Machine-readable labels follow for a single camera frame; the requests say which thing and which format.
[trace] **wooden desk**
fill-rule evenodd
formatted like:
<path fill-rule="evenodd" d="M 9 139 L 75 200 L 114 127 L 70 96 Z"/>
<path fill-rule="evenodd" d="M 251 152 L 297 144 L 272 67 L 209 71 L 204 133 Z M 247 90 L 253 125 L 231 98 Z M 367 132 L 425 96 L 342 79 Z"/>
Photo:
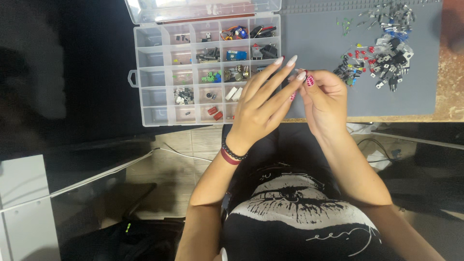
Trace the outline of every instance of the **wooden desk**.
<path fill-rule="evenodd" d="M 449 43 L 457 37 L 464 37 L 464 2 L 443 0 L 437 98 L 433 114 L 348 117 L 347 122 L 464 122 L 464 55 L 449 49 Z M 284 119 L 284 122 L 306 122 L 306 119 Z"/>

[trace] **gray silicone mat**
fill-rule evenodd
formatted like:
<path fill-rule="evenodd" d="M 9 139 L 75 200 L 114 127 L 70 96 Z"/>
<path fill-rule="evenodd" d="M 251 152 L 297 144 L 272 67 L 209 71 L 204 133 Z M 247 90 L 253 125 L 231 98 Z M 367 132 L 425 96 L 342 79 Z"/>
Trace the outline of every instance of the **gray silicone mat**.
<path fill-rule="evenodd" d="M 354 53 L 355 43 L 374 46 L 374 41 L 383 35 L 383 31 L 378 24 L 365 31 L 373 20 L 358 15 L 372 9 L 379 1 L 342 2 L 340 5 L 340 1 L 335 3 L 317 1 L 315 4 L 306 1 L 305 4 L 298 5 L 295 0 L 284 0 L 283 8 L 279 12 L 282 18 L 282 54 L 287 57 L 297 54 L 298 67 L 333 71 L 341 64 L 340 56 L 347 49 L 351 47 L 350 52 Z M 353 5 L 357 2 L 370 4 Z M 434 112 L 442 3 L 440 1 L 426 3 L 406 1 L 406 3 L 417 16 L 407 43 L 414 50 L 409 73 L 404 75 L 403 82 L 398 84 L 396 92 L 391 92 L 388 85 L 381 89 L 375 88 L 378 78 L 372 78 L 368 71 L 363 73 L 354 89 L 348 87 L 348 116 L 412 115 Z M 354 18 L 350 27 L 352 31 L 347 36 L 342 36 L 342 26 L 336 24 L 337 18 L 339 22 L 342 22 L 343 18 Z M 368 20 L 370 22 L 356 27 L 358 23 Z M 293 101 L 286 117 L 305 117 L 303 100 L 299 95 Z"/>

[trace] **red wristband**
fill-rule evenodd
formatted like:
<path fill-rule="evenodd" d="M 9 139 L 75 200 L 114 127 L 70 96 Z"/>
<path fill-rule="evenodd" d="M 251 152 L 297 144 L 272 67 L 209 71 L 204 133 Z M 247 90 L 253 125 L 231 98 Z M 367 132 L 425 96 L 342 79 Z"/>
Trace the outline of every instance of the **red wristband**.
<path fill-rule="evenodd" d="M 231 159 L 229 157 L 229 154 L 227 153 L 227 151 L 225 149 L 223 149 L 223 148 L 221 148 L 221 155 L 228 163 L 230 163 L 232 165 L 238 165 L 241 162 L 241 160 L 233 160 L 233 159 Z"/>

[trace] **beaded bracelet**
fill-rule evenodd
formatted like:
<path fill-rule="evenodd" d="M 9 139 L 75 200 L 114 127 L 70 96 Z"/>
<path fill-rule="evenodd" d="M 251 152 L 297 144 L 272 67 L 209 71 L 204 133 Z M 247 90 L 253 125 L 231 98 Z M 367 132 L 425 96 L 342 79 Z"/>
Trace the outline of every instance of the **beaded bracelet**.
<path fill-rule="evenodd" d="M 222 140 L 222 148 L 227 152 L 227 154 L 229 154 L 231 157 L 237 160 L 243 160 L 248 156 L 248 152 L 243 156 L 238 156 L 235 153 L 233 153 L 226 144 L 226 138 Z"/>

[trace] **hand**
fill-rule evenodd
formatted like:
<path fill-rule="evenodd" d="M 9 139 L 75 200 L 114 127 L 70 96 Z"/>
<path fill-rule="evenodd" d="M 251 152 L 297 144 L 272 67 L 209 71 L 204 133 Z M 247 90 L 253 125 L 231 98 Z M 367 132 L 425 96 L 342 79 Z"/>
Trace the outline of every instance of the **hand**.
<path fill-rule="evenodd" d="M 325 71 L 306 71 L 308 78 L 300 88 L 304 111 L 311 133 L 327 139 L 346 132 L 347 88 L 335 74 Z"/>
<path fill-rule="evenodd" d="M 269 97 L 293 70 L 296 59 L 295 55 L 264 85 L 269 76 L 280 67 L 284 56 L 279 57 L 246 83 L 238 101 L 232 129 L 226 139 L 226 144 L 233 153 L 244 155 L 255 142 L 279 126 L 306 74 L 300 73 L 292 83 L 272 98 Z"/>

